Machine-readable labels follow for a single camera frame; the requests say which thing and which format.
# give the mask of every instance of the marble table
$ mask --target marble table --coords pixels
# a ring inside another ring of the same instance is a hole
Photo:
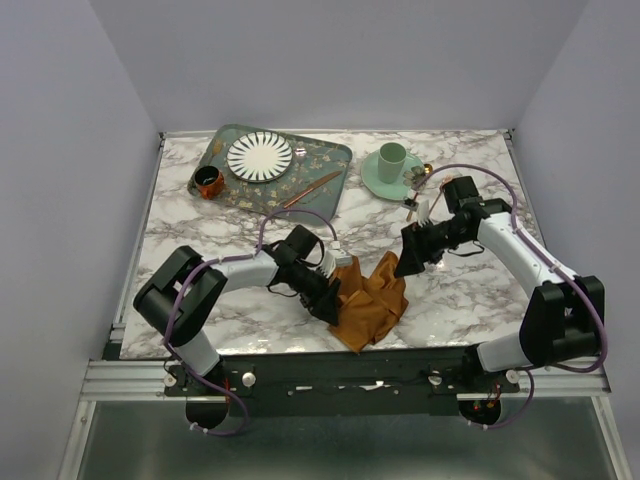
[[[354,158],[332,220],[343,248],[357,255],[362,272],[371,273],[385,251],[401,250],[400,229],[407,210],[381,200],[362,184],[362,160],[383,143],[395,141],[438,167],[448,163],[471,163],[489,168],[515,187],[522,206],[520,220],[534,232],[534,222],[524,198],[505,140],[497,131],[434,132],[296,132],[343,143]],[[180,245],[191,245],[205,259],[251,252],[260,215],[195,198],[186,184],[211,141],[208,137],[167,138],[149,218],[144,231],[139,264],[126,302],[126,322],[121,358],[166,356],[161,336],[133,309],[131,300],[142,284]],[[485,198],[509,197],[497,181],[474,171],[472,175]],[[425,196],[431,202],[440,181],[428,184]],[[450,217],[444,201],[434,210],[435,220]],[[267,228],[265,241],[284,238],[293,225],[276,220]],[[311,228],[329,239],[326,228]],[[460,258],[445,255],[437,266],[407,278],[405,296],[409,307],[400,323],[376,345],[367,349],[463,346],[512,333],[522,321],[527,298],[509,271],[489,251]],[[297,299],[252,288],[222,296],[204,327],[222,354],[328,352],[347,348],[311,317]]]

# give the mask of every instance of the brown cloth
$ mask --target brown cloth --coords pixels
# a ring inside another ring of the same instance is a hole
[[[387,252],[370,278],[361,275],[358,257],[353,257],[348,267],[336,270],[341,281],[340,324],[329,330],[354,352],[386,337],[409,305],[404,298],[404,278],[393,276],[397,264],[395,253]]]

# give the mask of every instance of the floral pattern tray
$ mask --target floral pattern tray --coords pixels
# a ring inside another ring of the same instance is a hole
[[[251,132],[269,132],[269,130],[245,125],[224,125],[216,132],[200,159],[195,170],[205,165],[213,165],[224,175],[225,188],[212,201],[269,214],[296,193],[304,190],[311,182],[339,170],[342,171],[340,176],[306,195],[291,207],[314,211],[326,219],[332,218],[338,207],[349,162],[353,157],[351,149],[338,143],[274,132],[284,137],[291,145],[294,151],[292,165],[275,180],[259,184],[248,183],[231,172],[227,166],[227,153],[233,142]],[[193,175],[189,180],[188,189],[192,195],[200,195],[193,181]],[[315,225],[320,223],[310,215],[292,213],[288,218],[292,221]]]

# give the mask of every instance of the screw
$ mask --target screw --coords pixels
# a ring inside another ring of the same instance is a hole
[[[244,375],[242,375],[242,384],[245,387],[253,387],[256,383],[256,376],[253,374],[253,372],[247,372]]]
[[[507,370],[505,377],[507,377],[507,381],[513,385],[520,380],[520,374],[515,370]]]
[[[165,387],[173,387],[178,381],[173,375],[165,375],[162,379],[162,383],[164,383]]]
[[[429,383],[434,387],[437,387],[442,383],[442,377],[439,377],[438,375],[429,375],[427,379],[429,380]]]

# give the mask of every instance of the orange cup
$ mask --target orange cup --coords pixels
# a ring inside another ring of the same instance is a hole
[[[216,195],[219,195],[224,188],[224,177],[222,172],[216,167],[207,165],[199,168],[193,177],[196,183],[196,187],[200,191],[202,198],[211,200]]]

